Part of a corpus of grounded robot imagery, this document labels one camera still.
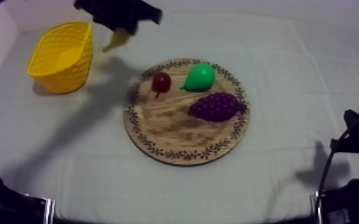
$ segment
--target red apple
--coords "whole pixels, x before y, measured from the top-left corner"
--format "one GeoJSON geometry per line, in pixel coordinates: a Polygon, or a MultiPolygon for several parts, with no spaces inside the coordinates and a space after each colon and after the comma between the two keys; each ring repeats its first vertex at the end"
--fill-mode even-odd
{"type": "Polygon", "coordinates": [[[151,90],[156,92],[156,99],[159,97],[161,92],[168,92],[171,86],[171,78],[167,73],[160,72],[153,76],[151,81],[151,90]]]}

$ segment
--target white table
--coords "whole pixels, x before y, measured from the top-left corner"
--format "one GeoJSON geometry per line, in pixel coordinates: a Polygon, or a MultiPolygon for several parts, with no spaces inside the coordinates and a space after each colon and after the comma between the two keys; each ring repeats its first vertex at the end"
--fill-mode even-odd
{"type": "MultiPolygon", "coordinates": [[[[310,213],[309,195],[359,112],[359,32],[251,15],[166,12],[108,54],[94,26],[87,84],[48,95],[26,76],[40,34],[22,35],[0,68],[0,175],[12,189],[57,200],[59,217],[95,223],[256,223],[310,213]],[[122,100],[145,69],[171,58],[213,61],[242,82],[251,120],[242,142],[198,167],[144,155],[123,127],[122,100]]],[[[359,177],[336,155],[328,187],[359,177]]]]}

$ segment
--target green pear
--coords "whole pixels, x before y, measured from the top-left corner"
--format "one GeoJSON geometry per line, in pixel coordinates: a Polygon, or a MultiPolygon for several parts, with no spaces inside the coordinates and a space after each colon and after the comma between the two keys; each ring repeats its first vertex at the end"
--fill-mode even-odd
{"type": "Polygon", "coordinates": [[[206,63],[193,66],[181,89],[187,91],[208,90],[212,87],[215,79],[215,70],[206,63]]]}

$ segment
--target round wooden board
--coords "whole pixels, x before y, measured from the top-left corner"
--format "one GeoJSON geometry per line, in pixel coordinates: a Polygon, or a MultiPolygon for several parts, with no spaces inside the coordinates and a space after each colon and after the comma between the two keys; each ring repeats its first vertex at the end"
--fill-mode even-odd
{"type": "Polygon", "coordinates": [[[245,134],[250,105],[245,91],[231,73],[217,64],[194,58],[177,58],[145,71],[128,92],[124,107],[124,125],[134,144],[145,154],[163,163],[194,166],[214,161],[231,151],[245,134]],[[216,81],[207,92],[180,90],[191,68],[208,63],[216,71],[216,81]],[[165,72],[171,77],[171,89],[151,90],[151,77],[165,72]],[[199,98],[215,92],[228,92],[247,105],[244,114],[226,122],[207,122],[187,115],[199,98]]]}

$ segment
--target plastic basket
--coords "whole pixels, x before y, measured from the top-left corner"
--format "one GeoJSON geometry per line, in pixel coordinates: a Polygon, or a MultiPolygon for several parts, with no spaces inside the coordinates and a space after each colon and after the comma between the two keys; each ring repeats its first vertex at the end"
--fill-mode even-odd
{"type": "Polygon", "coordinates": [[[85,84],[92,55],[91,24],[63,23],[41,36],[27,73],[50,92],[72,92],[85,84]]]}

